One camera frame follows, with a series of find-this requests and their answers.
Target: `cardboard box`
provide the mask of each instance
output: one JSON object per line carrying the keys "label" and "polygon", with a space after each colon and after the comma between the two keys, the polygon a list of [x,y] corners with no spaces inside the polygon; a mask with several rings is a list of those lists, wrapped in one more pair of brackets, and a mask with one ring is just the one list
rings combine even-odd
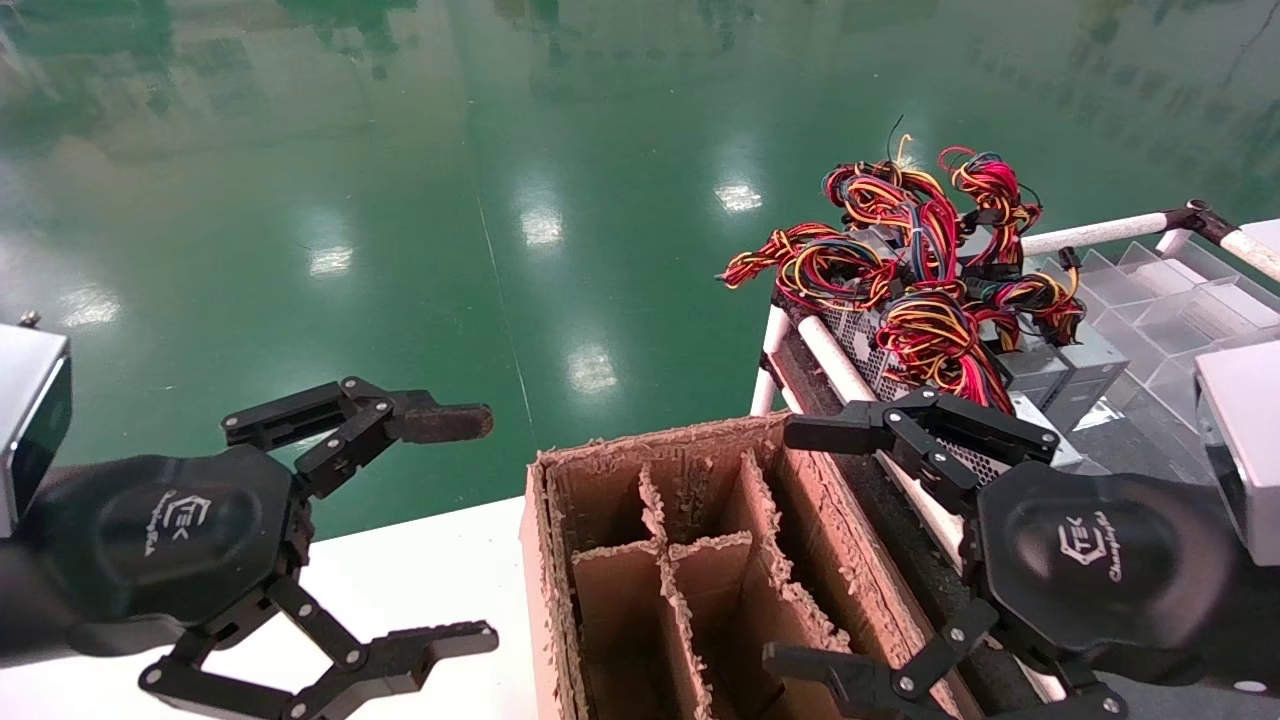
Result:
{"label": "cardboard box", "polygon": [[[827,720],[780,641],[895,667],[928,625],[831,457],[782,415],[543,452],[521,527],[540,720]],[[934,688],[978,717],[955,676]]]}

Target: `green epoxy floor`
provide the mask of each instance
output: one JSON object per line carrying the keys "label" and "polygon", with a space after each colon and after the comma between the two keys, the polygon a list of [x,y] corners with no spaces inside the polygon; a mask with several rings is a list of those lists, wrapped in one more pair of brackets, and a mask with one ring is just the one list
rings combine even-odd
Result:
{"label": "green epoxy floor", "polygon": [[1280,215],[1275,0],[22,0],[0,6],[0,315],[73,337],[61,462],[211,454],[358,374],[493,405],[325,537],[517,495],[535,448],[745,413],[765,282],[712,281],[899,114],[1041,229]]}

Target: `white table surface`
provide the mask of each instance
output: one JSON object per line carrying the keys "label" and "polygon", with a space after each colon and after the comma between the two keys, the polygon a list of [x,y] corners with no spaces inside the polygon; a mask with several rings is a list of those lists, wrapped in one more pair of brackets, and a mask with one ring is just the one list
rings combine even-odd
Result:
{"label": "white table surface", "polygon": [[[535,720],[517,538],[524,505],[517,497],[311,547],[302,587],[361,642],[390,630],[466,620],[488,620],[500,638],[495,652],[440,661],[421,693],[371,701],[353,720]],[[138,689],[138,674],[163,653],[73,657],[0,670],[0,717],[196,717]],[[291,692],[314,683],[328,666],[329,660],[283,615],[205,664],[211,673]]]}

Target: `metal mesh grille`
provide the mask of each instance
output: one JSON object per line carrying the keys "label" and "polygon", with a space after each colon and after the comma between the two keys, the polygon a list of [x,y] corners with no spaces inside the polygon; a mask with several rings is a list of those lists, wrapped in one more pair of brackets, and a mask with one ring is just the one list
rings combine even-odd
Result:
{"label": "metal mesh grille", "polygon": [[[831,331],[831,336],[840,343],[845,355],[849,356],[854,368],[858,369],[858,374],[870,386],[876,397],[882,401],[890,401],[911,392],[911,386],[884,377],[884,370],[901,370],[902,364],[899,363],[892,352],[876,346],[876,331],[879,329],[881,319],[878,310],[867,313],[823,310],[819,318],[822,318],[827,329]],[[996,462],[986,455],[979,455],[950,442],[943,442],[943,445],[947,446],[947,450],[956,460],[973,470],[983,484],[989,483],[1009,469],[1007,465]]]}

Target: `gripper logo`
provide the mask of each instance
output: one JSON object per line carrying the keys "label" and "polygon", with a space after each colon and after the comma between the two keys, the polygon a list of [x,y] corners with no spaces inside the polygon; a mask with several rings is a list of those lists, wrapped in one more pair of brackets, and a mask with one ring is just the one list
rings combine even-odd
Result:
{"label": "gripper logo", "polygon": [[1066,523],[1057,527],[1059,548],[1062,555],[1080,565],[1092,565],[1110,555],[1107,578],[1112,583],[1119,583],[1124,570],[1120,564],[1120,541],[1116,538],[1116,529],[1101,510],[1094,512],[1091,520],[1087,521],[1083,516],[1068,516]]}
{"label": "gripper logo", "polygon": [[182,500],[170,502],[169,498],[175,495],[178,495],[178,491],[165,491],[160,496],[160,502],[156,502],[156,506],[151,509],[151,521],[147,523],[147,542],[142,550],[145,557],[156,551],[161,529],[173,532],[170,539],[188,539],[192,528],[205,524],[209,507],[214,503],[214,501],[198,495],[188,495]]}

